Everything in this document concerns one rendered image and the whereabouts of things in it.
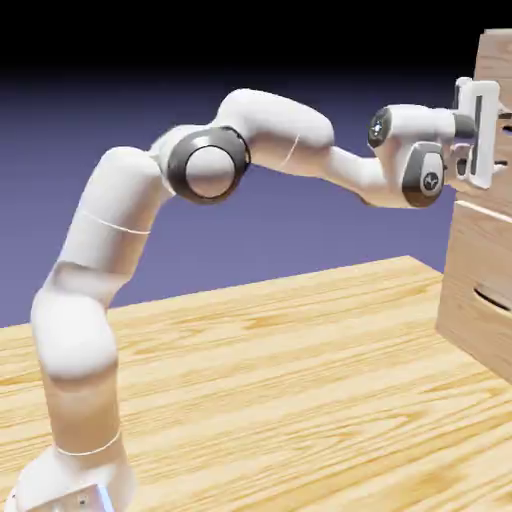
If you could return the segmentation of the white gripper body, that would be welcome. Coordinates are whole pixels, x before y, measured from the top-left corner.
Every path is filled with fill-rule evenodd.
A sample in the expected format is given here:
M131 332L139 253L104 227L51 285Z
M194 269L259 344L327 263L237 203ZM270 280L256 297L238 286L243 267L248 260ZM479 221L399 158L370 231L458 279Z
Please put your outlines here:
M458 180L477 189L489 189L495 168L496 123L500 113L500 85L496 81L456 80L456 144Z

